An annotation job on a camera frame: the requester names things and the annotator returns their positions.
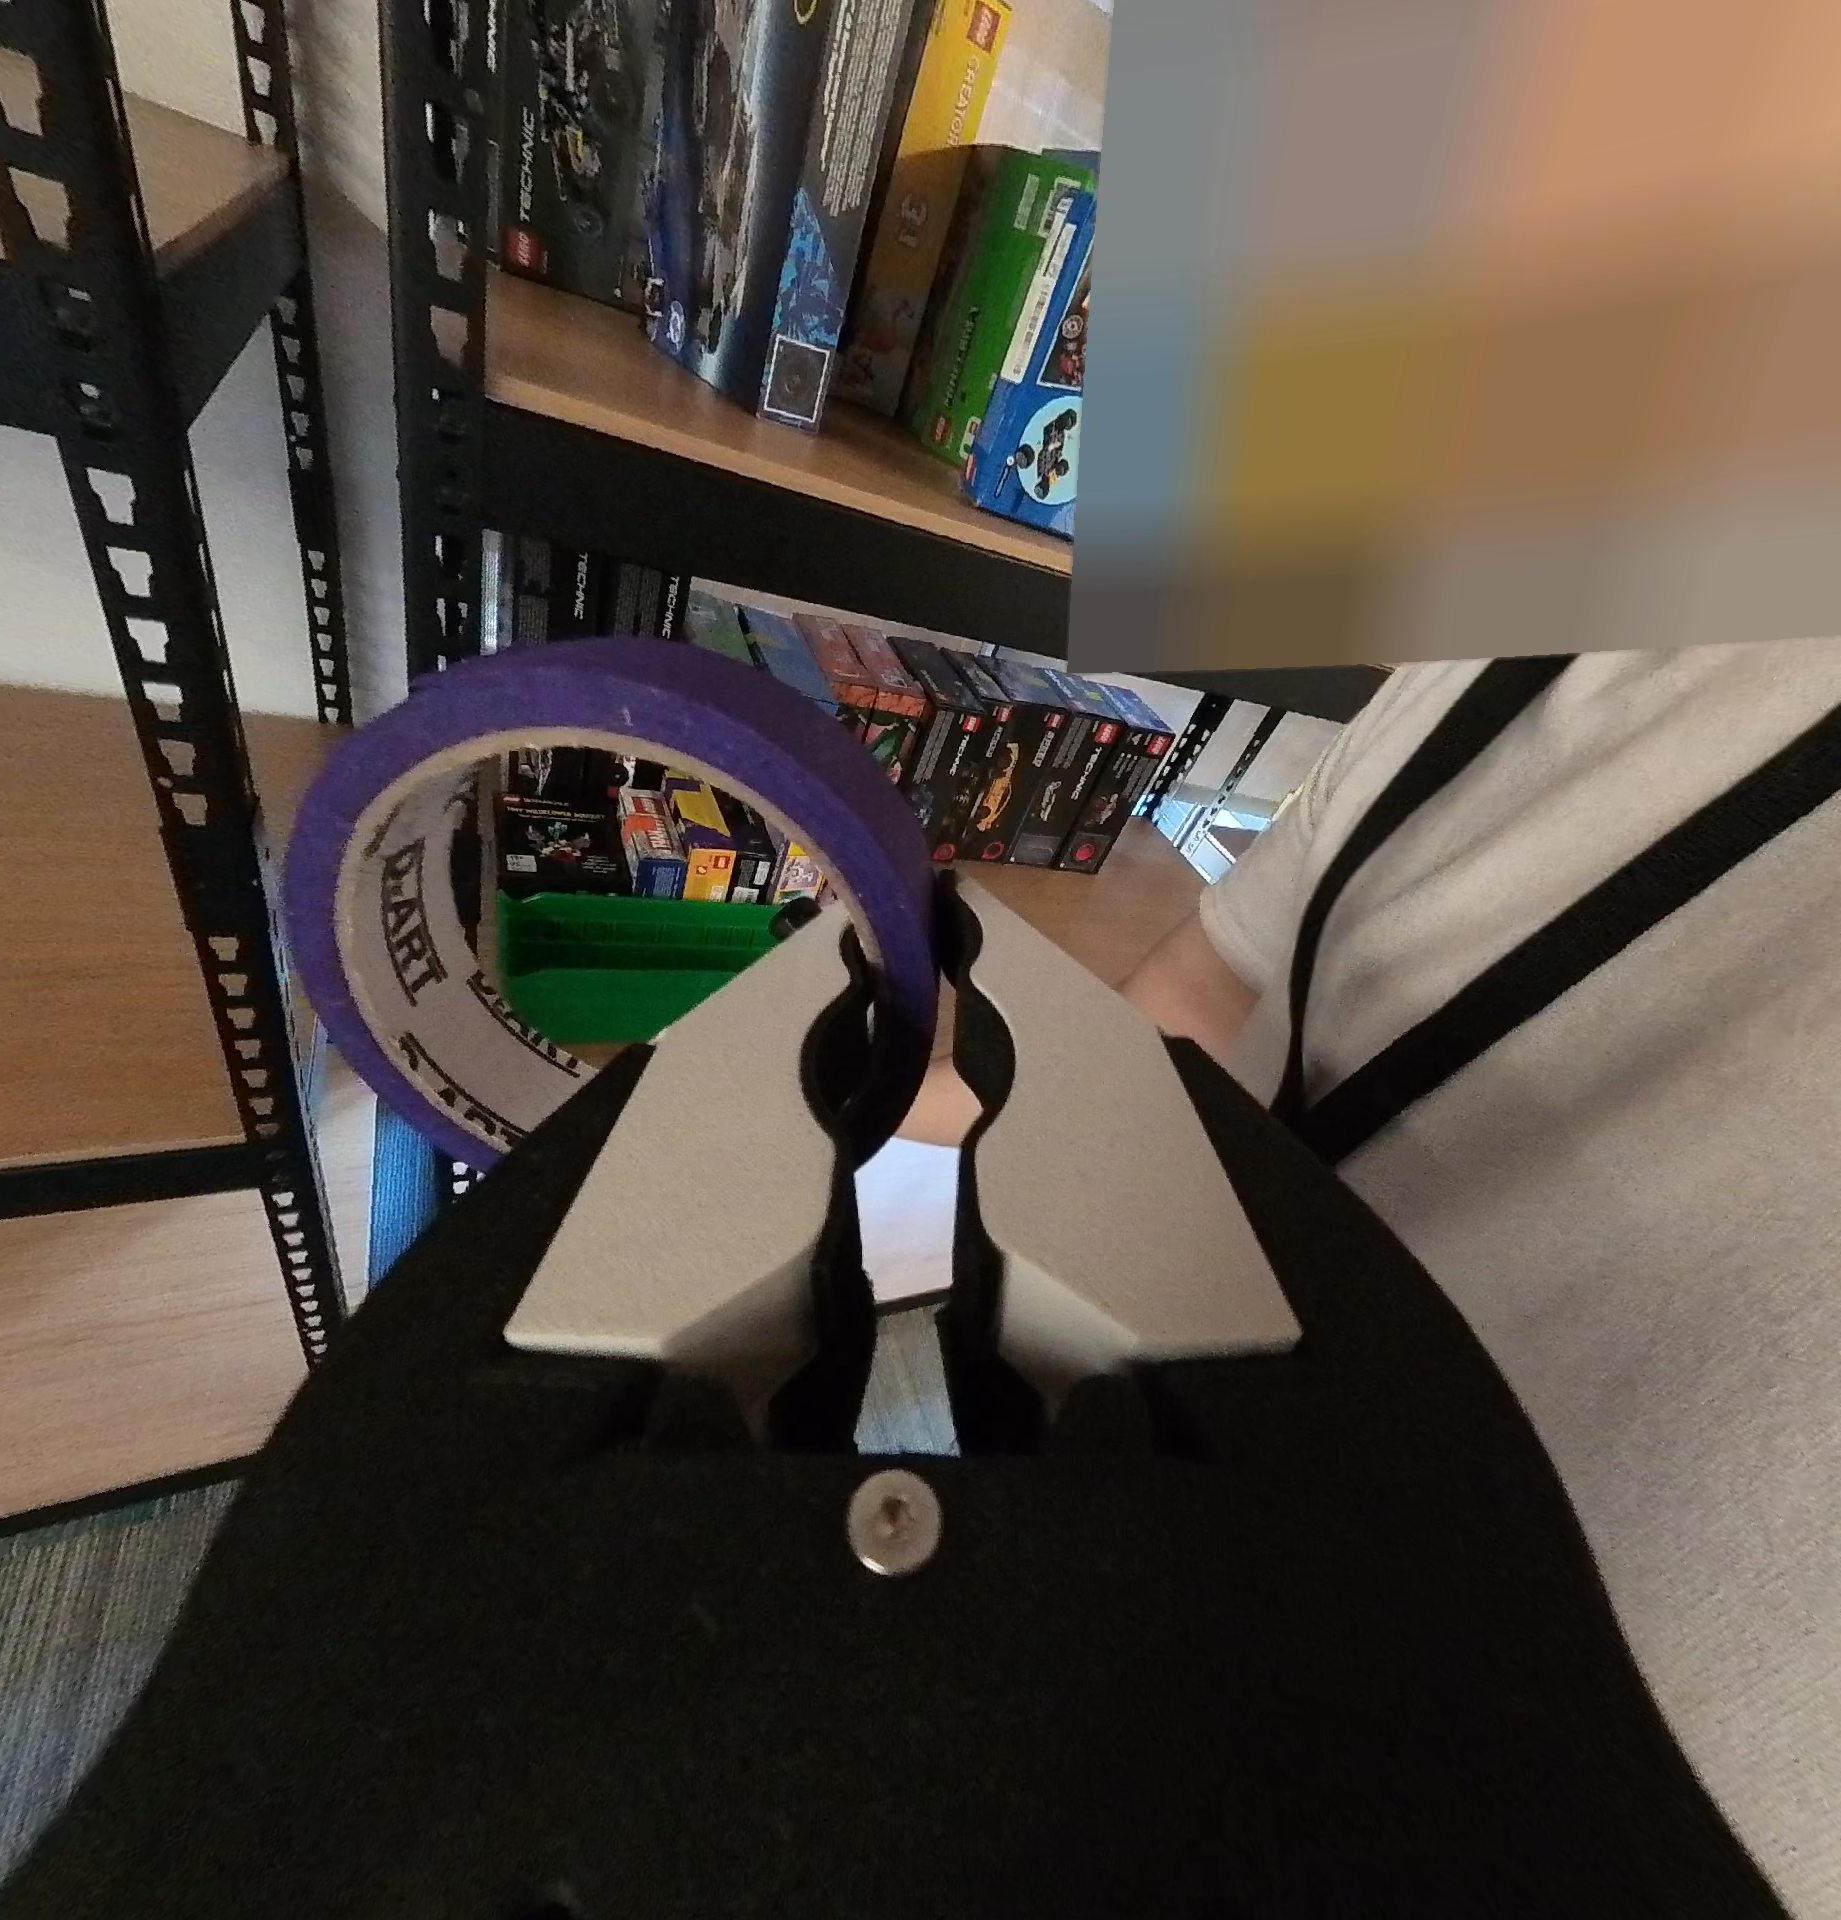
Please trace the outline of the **row of black toy boxes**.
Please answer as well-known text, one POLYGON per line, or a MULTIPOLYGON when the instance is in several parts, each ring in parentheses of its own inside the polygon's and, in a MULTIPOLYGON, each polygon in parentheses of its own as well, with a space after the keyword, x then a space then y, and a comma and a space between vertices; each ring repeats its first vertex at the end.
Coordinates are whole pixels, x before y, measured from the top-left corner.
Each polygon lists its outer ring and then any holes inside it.
POLYGON ((800 693, 866 748, 936 864, 1100 872, 1176 741, 1136 693, 1061 668, 770 610, 592 547, 484 535, 484 651, 620 634, 688 643, 800 693))

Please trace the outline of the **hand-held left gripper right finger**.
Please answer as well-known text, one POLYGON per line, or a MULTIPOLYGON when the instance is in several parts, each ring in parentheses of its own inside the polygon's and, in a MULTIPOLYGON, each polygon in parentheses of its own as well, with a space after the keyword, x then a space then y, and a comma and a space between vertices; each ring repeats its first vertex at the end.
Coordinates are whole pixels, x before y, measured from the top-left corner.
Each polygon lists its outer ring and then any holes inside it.
POLYGON ((936 1335, 963 1449, 1037 1449, 1072 1394, 1279 1357, 1298 1321, 1158 1027, 987 888, 952 891, 957 1161, 936 1335))

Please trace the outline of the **dark wooden shelf board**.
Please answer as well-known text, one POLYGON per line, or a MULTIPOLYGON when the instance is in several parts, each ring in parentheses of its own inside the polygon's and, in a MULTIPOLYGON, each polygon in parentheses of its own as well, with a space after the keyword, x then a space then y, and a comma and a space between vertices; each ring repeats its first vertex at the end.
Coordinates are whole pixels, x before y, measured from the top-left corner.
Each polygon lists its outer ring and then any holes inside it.
POLYGON ((805 434, 747 415, 623 313, 498 275, 486 287, 480 510, 899 630, 1061 661, 1072 547, 977 510, 898 427, 833 406, 805 434))

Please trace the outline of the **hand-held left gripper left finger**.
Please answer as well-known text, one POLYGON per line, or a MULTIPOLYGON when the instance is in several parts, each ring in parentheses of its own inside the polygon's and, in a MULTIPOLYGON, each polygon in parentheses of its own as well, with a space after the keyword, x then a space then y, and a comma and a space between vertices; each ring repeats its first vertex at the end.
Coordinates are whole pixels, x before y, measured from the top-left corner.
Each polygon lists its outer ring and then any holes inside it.
POLYGON ((875 1345, 853 1155, 818 1047, 855 1065, 873 975, 812 915, 645 1055, 507 1319, 529 1357, 725 1389, 778 1447, 851 1449, 875 1345))

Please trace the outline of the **white shirt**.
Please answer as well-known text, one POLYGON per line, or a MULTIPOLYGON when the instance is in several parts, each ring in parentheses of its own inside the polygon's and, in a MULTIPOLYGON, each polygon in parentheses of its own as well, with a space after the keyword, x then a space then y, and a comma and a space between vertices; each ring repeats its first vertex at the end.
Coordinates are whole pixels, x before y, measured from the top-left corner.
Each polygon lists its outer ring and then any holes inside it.
MULTIPOLYGON (((1589 654, 1324 923, 1331 1093, 1841 706, 1841 636, 1589 654)), ((1340 1171, 1526 1407, 1675 1740, 1841 1915, 1841 793, 1340 1171)))

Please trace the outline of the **black toy box yellow emblem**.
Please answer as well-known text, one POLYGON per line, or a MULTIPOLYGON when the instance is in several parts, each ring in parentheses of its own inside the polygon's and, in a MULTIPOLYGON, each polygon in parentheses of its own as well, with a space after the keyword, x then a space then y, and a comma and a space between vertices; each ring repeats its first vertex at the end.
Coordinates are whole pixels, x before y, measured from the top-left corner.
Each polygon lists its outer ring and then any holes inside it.
POLYGON ((912 3, 675 3, 648 199, 652 345, 750 415, 821 427, 911 77, 912 3))

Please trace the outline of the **purple tape roll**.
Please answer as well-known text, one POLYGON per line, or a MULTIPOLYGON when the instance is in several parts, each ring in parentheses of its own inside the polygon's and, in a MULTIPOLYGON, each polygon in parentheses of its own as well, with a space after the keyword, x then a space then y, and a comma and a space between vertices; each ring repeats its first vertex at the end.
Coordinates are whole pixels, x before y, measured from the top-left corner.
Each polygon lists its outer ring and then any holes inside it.
POLYGON ((860 1160, 906 1117, 936 1021, 927 840, 867 748, 755 667, 652 636, 464 661, 346 735, 293 815, 282 903, 309 1004, 358 1079, 425 1143, 495 1168, 592 1068, 474 987, 453 833, 484 760, 569 741, 701 775, 790 830, 875 968, 866 1083, 843 1105, 860 1160))

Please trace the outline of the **green plastic bin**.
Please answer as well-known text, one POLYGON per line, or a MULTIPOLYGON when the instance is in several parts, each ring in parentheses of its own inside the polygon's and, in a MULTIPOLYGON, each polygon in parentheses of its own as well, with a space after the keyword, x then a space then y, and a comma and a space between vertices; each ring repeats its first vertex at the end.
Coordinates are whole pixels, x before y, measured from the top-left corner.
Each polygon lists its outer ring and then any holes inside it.
POLYGON ((500 895, 498 982, 517 1015, 552 1043, 645 1043, 818 910, 808 898, 500 895))

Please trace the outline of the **black racing car toy box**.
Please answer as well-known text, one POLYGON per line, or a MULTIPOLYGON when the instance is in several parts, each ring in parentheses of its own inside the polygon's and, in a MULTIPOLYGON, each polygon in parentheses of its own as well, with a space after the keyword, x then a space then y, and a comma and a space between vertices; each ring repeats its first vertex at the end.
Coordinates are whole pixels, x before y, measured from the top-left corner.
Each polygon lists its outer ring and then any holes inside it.
POLYGON ((640 316, 669 3, 502 6, 502 271, 640 316))

